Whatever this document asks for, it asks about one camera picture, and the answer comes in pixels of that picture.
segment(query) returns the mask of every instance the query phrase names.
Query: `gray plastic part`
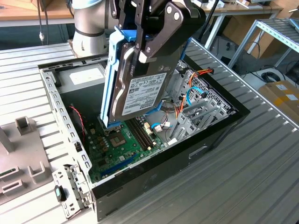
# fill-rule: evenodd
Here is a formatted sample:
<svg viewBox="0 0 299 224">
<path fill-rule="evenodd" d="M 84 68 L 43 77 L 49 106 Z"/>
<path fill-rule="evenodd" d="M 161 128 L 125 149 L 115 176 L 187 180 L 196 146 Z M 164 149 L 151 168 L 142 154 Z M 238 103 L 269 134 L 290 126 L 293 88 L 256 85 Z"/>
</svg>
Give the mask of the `gray plastic part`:
<svg viewBox="0 0 299 224">
<path fill-rule="evenodd" d="M 29 121 L 28 117 L 18 118 L 14 120 L 14 123 L 20 135 L 25 135 L 36 130 L 36 126 Z"/>
<path fill-rule="evenodd" d="M 0 173 L 0 180 L 7 182 L 11 180 L 11 178 L 18 176 L 20 172 L 21 171 L 18 167 L 12 167 Z"/>
<path fill-rule="evenodd" d="M 0 133 L 1 205 L 49 183 L 52 176 L 33 119 L 18 118 L 14 123 L 2 126 Z"/>
<path fill-rule="evenodd" d="M 0 151 L 7 154 L 14 151 L 14 146 L 0 127 Z"/>
<path fill-rule="evenodd" d="M 23 181 L 21 179 L 19 179 L 15 182 L 12 182 L 10 184 L 3 186 L 2 193 L 7 197 L 11 197 L 11 196 L 14 196 L 15 194 L 20 193 L 24 189 L 25 189 L 25 186 L 23 184 Z"/>
<path fill-rule="evenodd" d="M 32 181 L 37 184 L 41 181 L 43 181 L 44 179 L 47 178 L 47 176 L 49 175 L 48 171 L 45 169 L 45 166 L 43 165 L 43 162 L 40 161 L 41 164 L 41 171 L 40 169 L 38 169 L 37 171 L 34 171 L 31 166 L 28 166 L 28 171 L 29 171 L 29 176 L 32 178 Z"/>
</svg>

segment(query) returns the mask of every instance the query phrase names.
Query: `white connector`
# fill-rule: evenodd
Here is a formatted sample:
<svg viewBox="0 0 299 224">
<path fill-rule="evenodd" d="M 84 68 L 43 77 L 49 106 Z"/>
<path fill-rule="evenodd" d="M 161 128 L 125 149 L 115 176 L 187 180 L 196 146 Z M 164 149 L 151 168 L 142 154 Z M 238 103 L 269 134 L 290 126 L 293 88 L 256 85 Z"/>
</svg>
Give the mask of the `white connector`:
<svg viewBox="0 0 299 224">
<path fill-rule="evenodd" d="M 161 131 L 163 131 L 161 125 L 157 125 L 156 127 L 154 127 L 154 129 L 155 129 L 156 132 L 161 132 Z"/>
<path fill-rule="evenodd" d="M 39 39 L 41 39 L 41 42 L 45 39 L 45 35 L 42 32 L 39 32 Z"/>
</svg>

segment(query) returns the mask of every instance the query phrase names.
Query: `blue cable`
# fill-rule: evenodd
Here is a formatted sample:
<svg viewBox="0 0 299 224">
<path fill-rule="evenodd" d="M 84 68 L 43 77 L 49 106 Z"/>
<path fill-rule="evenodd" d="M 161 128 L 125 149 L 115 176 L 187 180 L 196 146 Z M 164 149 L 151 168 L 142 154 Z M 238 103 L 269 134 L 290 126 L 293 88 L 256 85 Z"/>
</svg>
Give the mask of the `blue cable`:
<svg viewBox="0 0 299 224">
<path fill-rule="evenodd" d="M 161 123 L 154 123 L 152 126 L 151 126 L 151 129 L 153 129 L 155 126 L 157 125 L 161 125 Z"/>
<path fill-rule="evenodd" d="M 189 99 L 189 93 L 190 93 L 190 90 L 192 90 L 192 89 L 197 90 L 198 92 L 200 92 L 200 94 L 203 94 L 203 93 L 204 93 L 204 91 L 202 91 L 200 88 L 198 88 L 198 87 L 196 87 L 196 86 L 191 87 L 191 88 L 187 91 L 187 93 L 186 93 L 186 100 L 187 100 L 187 103 L 188 103 L 189 105 L 191 105 L 191 102 L 190 102 L 190 99 Z"/>
</svg>

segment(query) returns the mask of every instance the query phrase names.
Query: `metal table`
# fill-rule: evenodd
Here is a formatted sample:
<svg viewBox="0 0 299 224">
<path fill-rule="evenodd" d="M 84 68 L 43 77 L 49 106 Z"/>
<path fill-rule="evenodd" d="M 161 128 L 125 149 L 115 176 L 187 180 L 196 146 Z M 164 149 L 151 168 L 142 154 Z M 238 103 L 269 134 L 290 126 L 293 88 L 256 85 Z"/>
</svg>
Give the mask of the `metal table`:
<svg viewBox="0 0 299 224">
<path fill-rule="evenodd" d="M 299 219 L 299 133 L 285 115 L 194 40 L 187 55 L 212 67 L 251 114 L 215 150 L 109 216 L 104 224 L 283 223 Z M 67 44 L 0 51 L 0 124 L 33 117 L 52 169 L 70 162 L 37 64 L 73 58 Z M 54 183 L 0 206 L 1 223 L 67 220 Z M 86 210 L 68 223 L 96 223 Z"/>
<path fill-rule="evenodd" d="M 259 42 L 261 36 L 267 32 L 271 36 L 275 37 L 277 40 L 284 43 L 289 49 L 284 53 L 284 55 L 277 61 L 275 67 L 279 66 L 280 63 L 285 59 L 285 57 L 290 53 L 291 50 L 295 50 L 299 53 L 299 33 L 292 27 L 288 21 L 288 19 L 269 19 L 269 20 L 255 20 L 252 24 L 250 30 L 246 34 L 244 40 L 240 44 L 238 50 L 233 56 L 232 60 L 229 62 L 228 67 L 232 68 L 239 56 L 241 55 L 246 43 L 251 38 L 252 34 L 255 32 L 257 28 L 260 28 L 262 31 L 255 39 L 255 42 Z M 255 43 L 252 44 L 250 49 L 248 50 L 248 54 L 250 54 L 255 47 Z"/>
</svg>

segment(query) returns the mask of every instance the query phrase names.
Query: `black cable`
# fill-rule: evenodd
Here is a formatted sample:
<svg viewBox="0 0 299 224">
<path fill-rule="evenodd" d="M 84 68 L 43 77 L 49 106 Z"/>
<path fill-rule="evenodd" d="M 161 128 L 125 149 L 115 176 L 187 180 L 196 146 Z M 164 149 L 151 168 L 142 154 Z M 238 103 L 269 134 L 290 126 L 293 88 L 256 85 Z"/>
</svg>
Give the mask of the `black cable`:
<svg viewBox="0 0 299 224">
<path fill-rule="evenodd" d="M 260 80 L 262 80 L 264 82 L 264 80 L 262 79 L 262 77 L 260 77 L 258 74 L 254 74 L 253 72 L 249 72 L 250 74 L 254 75 L 255 77 L 259 78 Z"/>
<path fill-rule="evenodd" d="M 201 32 L 200 32 L 200 34 L 199 34 L 199 36 L 198 36 L 198 42 L 199 42 L 199 43 L 200 43 L 200 41 L 201 41 L 201 39 L 202 39 L 202 37 L 203 37 L 203 35 L 204 35 L 204 33 L 205 33 L 205 30 L 206 30 L 207 26 L 208 26 L 209 23 L 210 23 L 210 20 L 211 20 L 213 14 L 214 14 L 214 12 L 215 12 L 215 9 L 216 9 L 216 7 L 217 7 L 217 5 L 218 5 L 218 2 L 219 2 L 219 0 L 215 0 L 215 3 L 214 3 L 214 5 L 213 5 L 213 7 L 212 7 L 212 9 L 211 9 L 211 12 L 209 13 L 209 16 L 207 17 L 206 22 L 205 22 L 204 25 L 202 26 Z"/>
<path fill-rule="evenodd" d="M 41 10 L 39 8 L 39 1 L 36 1 L 37 4 L 37 13 L 38 13 L 38 19 L 39 19 L 39 32 L 40 35 L 43 33 L 43 26 L 42 26 L 42 19 L 41 19 Z"/>
<path fill-rule="evenodd" d="M 73 14 L 73 12 L 71 11 L 72 0 L 65 0 L 65 3 L 66 3 L 67 8 L 68 8 L 69 11 L 70 11 L 70 14 L 71 14 L 72 17 L 74 18 L 74 14 Z"/>
<path fill-rule="evenodd" d="M 261 76 L 259 76 L 256 72 L 256 74 L 254 74 L 253 72 L 250 72 L 250 74 L 254 75 L 255 77 L 257 77 L 258 79 L 260 79 L 261 81 L 265 82 L 265 83 L 273 83 L 273 82 L 279 82 L 281 81 L 281 79 L 279 78 L 278 75 L 274 74 L 273 72 L 264 72 Z"/>
<path fill-rule="evenodd" d="M 44 12 L 45 12 L 45 17 L 46 17 L 47 45 L 49 45 L 49 21 L 48 21 L 48 13 L 47 13 L 47 9 L 46 9 L 46 5 L 44 3 L 44 0 L 41 1 L 41 4 L 43 5 L 43 9 L 44 9 Z"/>
<path fill-rule="evenodd" d="M 255 44 L 257 45 L 258 55 L 257 55 L 257 58 L 256 58 L 256 64 L 257 64 L 257 62 L 258 62 L 258 60 L 260 59 L 260 56 L 261 56 L 261 45 L 259 44 L 261 38 L 262 38 L 262 32 L 260 32 L 257 42 L 255 42 L 255 41 L 251 41 L 251 42 L 246 43 L 246 45 L 249 44 L 249 43 L 255 43 Z M 244 55 L 244 52 L 241 54 L 240 72 L 242 71 L 241 68 L 243 67 L 243 66 L 242 66 L 243 55 Z"/>
<path fill-rule="evenodd" d="M 220 43 L 220 37 L 218 37 L 217 39 L 218 39 L 218 46 L 217 46 L 217 55 L 216 55 L 216 57 L 219 55 L 219 43 Z"/>
<path fill-rule="evenodd" d="M 266 83 L 273 83 L 273 79 L 276 81 L 276 82 L 279 82 L 281 81 L 280 77 L 278 75 L 276 75 L 275 73 L 273 72 L 264 72 L 262 75 L 261 75 L 262 79 L 266 82 Z"/>
<path fill-rule="evenodd" d="M 63 37 L 64 37 L 64 42 L 66 42 L 65 35 L 64 35 L 64 28 L 62 27 L 62 24 L 60 24 L 60 27 L 61 27 L 62 34 L 63 34 Z"/>
<path fill-rule="evenodd" d="M 72 15 L 72 17 L 74 18 L 74 14 L 73 14 L 73 12 L 71 11 L 71 8 L 69 8 L 69 11 L 70 11 L 70 14 Z"/>
<path fill-rule="evenodd" d="M 168 131 L 169 129 L 170 129 L 170 127 L 168 127 L 168 128 L 165 130 L 165 133 L 164 133 L 164 135 L 165 135 L 165 140 L 166 140 L 166 141 L 168 141 L 168 140 L 167 140 L 168 137 L 166 136 L 166 133 L 167 133 L 167 131 Z"/>
<path fill-rule="evenodd" d="M 59 26 L 59 24 L 57 24 L 57 26 L 58 26 L 58 29 L 59 29 L 60 38 L 61 38 L 62 42 L 64 43 L 64 39 L 63 39 L 63 37 L 62 37 L 62 33 L 61 33 L 61 30 L 60 30 L 60 26 Z"/>
<path fill-rule="evenodd" d="M 282 73 L 277 67 L 273 66 L 273 65 L 264 65 L 260 68 L 260 70 L 263 70 L 264 67 L 270 67 L 270 68 L 274 68 L 277 71 L 279 71 L 279 73 L 283 76 L 284 80 L 286 80 L 284 73 Z"/>
</svg>

